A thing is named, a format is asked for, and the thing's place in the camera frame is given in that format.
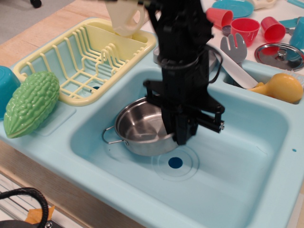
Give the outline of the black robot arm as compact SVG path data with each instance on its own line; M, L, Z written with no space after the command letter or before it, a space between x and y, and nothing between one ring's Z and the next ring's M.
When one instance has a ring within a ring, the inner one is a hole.
M208 93L209 52L213 24L199 0L108 0L114 31L127 37L141 28L133 23L138 10L149 14L158 37L157 62L162 81L147 80L147 101L161 108L167 133L178 145L186 144L199 125L215 132L224 126L225 108Z

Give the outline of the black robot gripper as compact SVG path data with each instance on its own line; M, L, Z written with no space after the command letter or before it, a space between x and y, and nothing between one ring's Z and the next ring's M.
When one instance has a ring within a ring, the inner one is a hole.
M208 93L209 57L188 63L158 57L161 81L144 81L147 100L161 108L167 134L175 134L178 145L185 145L196 134L198 125L219 133L224 106Z

